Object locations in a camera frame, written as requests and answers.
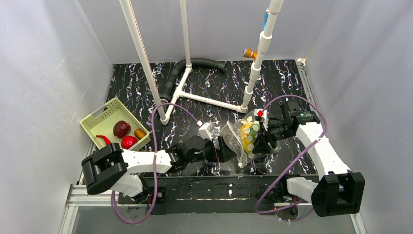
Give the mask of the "clear polka dot zip bag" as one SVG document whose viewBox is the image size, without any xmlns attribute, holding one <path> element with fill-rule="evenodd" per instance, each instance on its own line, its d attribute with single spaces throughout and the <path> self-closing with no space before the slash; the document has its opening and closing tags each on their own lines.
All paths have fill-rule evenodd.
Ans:
<svg viewBox="0 0 413 234">
<path fill-rule="evenodd" d="M 220 128 L 217 136 L 222 137 L 225 146 L 235 155 L 238 167 L 244 168 L 248 163 L 266 158 L 280 150 L 277 142 L 269 143 L 263 136 L 269 130 L 268 113 L 262 109 L 254 109 L 241 119 L 227 122 Z"/>
</svg>

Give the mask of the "yellow fake banana bunch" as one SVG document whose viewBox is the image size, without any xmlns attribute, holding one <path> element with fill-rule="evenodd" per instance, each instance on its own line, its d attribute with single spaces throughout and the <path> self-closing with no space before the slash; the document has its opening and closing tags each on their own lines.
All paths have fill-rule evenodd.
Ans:
<svg viewBox="0 0 413 234">
<path fill-rule="evenodd" d="M 254 149 L 254 142 L 257 138 L 259 126 L 257 124 L 244 124 L 241 126 L 241 140 L 243 149 L 248 154 Z"/>
</svg>

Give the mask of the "orange fake fruit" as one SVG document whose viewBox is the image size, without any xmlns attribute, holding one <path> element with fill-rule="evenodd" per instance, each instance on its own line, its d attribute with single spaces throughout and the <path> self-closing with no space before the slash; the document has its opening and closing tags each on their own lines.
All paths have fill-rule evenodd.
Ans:
<svg viewBox="0 0 413 234">
<path fill-rule="evenodd" d="M 138 139 L 141 140 L 147 135 L 146 131 L 140 128 L 137 128 L 134 130 L 134 136 Z"/>
</svg>

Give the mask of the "red fake apple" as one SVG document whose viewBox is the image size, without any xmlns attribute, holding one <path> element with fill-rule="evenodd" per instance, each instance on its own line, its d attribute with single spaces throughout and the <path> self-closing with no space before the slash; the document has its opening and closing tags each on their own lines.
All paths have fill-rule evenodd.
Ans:
<svg viewBox="0 0 413 234">
<path fill-rule="evenodd" d="M 123 149 L 130 149 L 133 145 L 138 142 L 138 139 L 134 136 L 124 136 L 121 140 L 121 148 Z"/>
</svg>

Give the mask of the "dark red fake fruit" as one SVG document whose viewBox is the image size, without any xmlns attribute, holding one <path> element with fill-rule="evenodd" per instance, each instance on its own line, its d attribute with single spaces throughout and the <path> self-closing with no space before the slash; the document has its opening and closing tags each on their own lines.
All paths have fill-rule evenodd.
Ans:
<svg viewBox="0 0 413 234">
<path fill-rule="evenodd" d="M 117 138 L 123 138 L 130 133 L 131 126 L 128 122 L 118 121 L 113 127 L 113 135 Z"/>
</svg>

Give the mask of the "red fake chili pepper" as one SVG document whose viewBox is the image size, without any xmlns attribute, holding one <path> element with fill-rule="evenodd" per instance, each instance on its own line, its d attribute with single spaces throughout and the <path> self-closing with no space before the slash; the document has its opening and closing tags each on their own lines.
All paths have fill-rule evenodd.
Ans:
<svg viewBox="0 0 413 234">
<path fill-rule="evenodd" d="M 96 135 L 95 137 L 104 140 L 105 145 L 110 145 L 111 144 L 111 141 L 104 135 Z"/>
</svg>

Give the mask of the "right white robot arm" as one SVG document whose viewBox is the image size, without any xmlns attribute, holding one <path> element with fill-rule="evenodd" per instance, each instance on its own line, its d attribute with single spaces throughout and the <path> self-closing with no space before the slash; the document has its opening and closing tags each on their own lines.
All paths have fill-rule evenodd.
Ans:
<svg viewBox="0 0 413 234">
<path fill-rule="evenodd" d="M 316 166 L 317 183 L 299 175 L 280 175 L 260 196 L 259 202 L 270 203 L 284 196 L 312 204 L 320 217 L 357 214 L 361 207 L 365 179 L 352 172 L 339 158 L 325 136 L 319 116 L 300 108 L 296 100 L 280 105 L 282 120 L 268 118 L 265 110 L 253 114 L 260 128 L 252 153 L 267 154 L 278 141 L 297 137 Z"/>
</svg>

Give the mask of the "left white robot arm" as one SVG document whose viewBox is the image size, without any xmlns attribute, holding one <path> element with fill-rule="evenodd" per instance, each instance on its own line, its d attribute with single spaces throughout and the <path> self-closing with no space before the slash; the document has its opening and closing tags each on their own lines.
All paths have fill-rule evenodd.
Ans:
<svg viewBox="0 0 413 234">
<path fill-rule="evenodd" d="M 119 143 L 111 143 L 81 162 L 87 193 L 98 195 L 112 190 L 138 198 L 148 188 L 137 173 L 176 173 L 190 163 L 227 162 L 236 157 L 222 136 L 217 140 L 219 146 L 215 147 L 211 139 L 192 136 L 157 153 L 126 150 Z"/>
</svg>

